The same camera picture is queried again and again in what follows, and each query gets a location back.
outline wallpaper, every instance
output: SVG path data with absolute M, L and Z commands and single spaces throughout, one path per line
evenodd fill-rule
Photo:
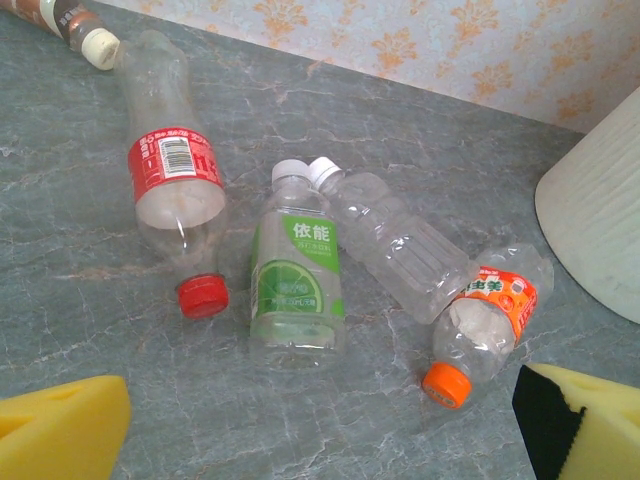
M 640 86 L 640 0 L 102 0 L 586 132 Z

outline bottle neck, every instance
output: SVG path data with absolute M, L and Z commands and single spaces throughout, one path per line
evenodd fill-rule
M 146 31 L 135 42 L 123 41 L 114 72 L 127 100 L 129 146 L 169 127 L 204 135 L 191 103 L 187 58 L 164 35 Z
M 273 192 L 277 192 L 283 188 L 291 187 L 309 189 L 311 188 L 311 182 L 301 175 L 287 175 L 286 177 L 279 178 L 273 182 L 271 190 Z
M 322 182 L 318 191 L 327 198 L 331 197 L 332 195 L 337 193 L 338 184 L 344 178 L 344 176 L 344 170 L 333 172 L 327 177 L 324 182 Z
M 104 23 L 95 13 L 87 12 L 79 23 L 73 23 L 69 29 L 69 46 L 75 52 L 82 52 L 82 42 L 96 28 L 104 28 Z

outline plastic bottle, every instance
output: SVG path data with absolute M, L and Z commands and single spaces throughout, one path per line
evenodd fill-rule
M 274 167 L 254 236 L 250 348 L 264 367 L 325 367 L 344 350 L 336 228 L 308 175 L 299 160 Z
M 62 38 L 94 67 L 113 68 L 120 41 L 78 0 L 0 0 L 0 9 Z
M 326 157 L 310 165 L 314 186 L 331 204 L 340 244 L 418 322 L 432 323 L 478 272 L 372 173 L 345 177 Z
M 478 277 L 438 319 L 435 362 L 422 386 L 436 402 L 461 407 L 473 385 L 504 365 L 534 314 L 553 292 L 553 265 L 533 245 L 489 249 Z
M 129 171 L 138 226 L 170 261 L 186 317 L 215 315 L 228 304 L 217 273 L 227 199 L 215 155 L 189 93 L 182 51 L 161 33 L 122 42 L 115 71 L 129 107 Z

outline water bottle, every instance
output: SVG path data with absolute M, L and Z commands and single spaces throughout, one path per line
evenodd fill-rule
M 444 310 L 477 265 L 371 173 L 345 176 L 326 157 L 310 165 L 315 188 L 331 204 L 340 244 L 418 322 Z
M 189 92 L 182 51 L 161 33 L 121 43 L 115 71 L 129 110 L 129 171 L 138 227 L 176 275 L 183 314 L 224 310 L 228 293 L 217 256 L 227 199 L 213 148 Z
M 435 362 L 422 382 L 433 400 L 452 409 L 464 404 L 474 384 L 500 371 L 553 292 L 553 265 L 533 245 L 490 249 L 477 262 L 477 278 L 436 323 Z
M 253 242 L 250 352 L 272 369 L 316 369 L 344 350 L 336 227 L 309 167 L 284 160 Z

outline orange bottle cap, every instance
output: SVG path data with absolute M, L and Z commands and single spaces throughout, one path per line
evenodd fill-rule
M 460 408 L 471 393 L 471 381 L 453 365 L 436 362 L 422 380 L 422 389 L 447 408 Z

